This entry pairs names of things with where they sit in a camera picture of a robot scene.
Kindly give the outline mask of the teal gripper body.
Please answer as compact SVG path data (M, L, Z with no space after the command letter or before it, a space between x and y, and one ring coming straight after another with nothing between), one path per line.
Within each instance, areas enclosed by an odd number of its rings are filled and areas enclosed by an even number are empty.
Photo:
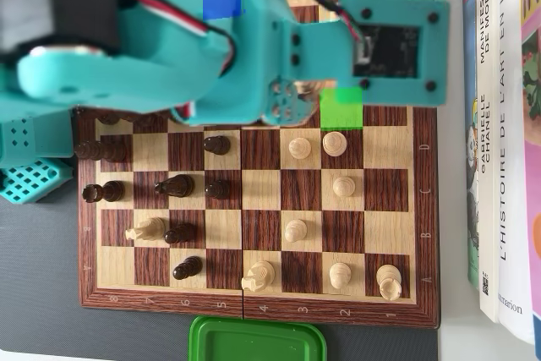
M282 23L292 20L287 0L241 0L244 13L232 20L236 57L231 70L194 103L191 125L280 123L283 108L273 85L283 83Z

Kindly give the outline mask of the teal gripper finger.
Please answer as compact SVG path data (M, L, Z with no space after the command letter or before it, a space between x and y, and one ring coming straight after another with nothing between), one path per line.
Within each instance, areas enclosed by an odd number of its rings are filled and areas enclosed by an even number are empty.
M316 110L316 90L310 81L275 79L269 86L267 107L261 116L266 125L301 125Z

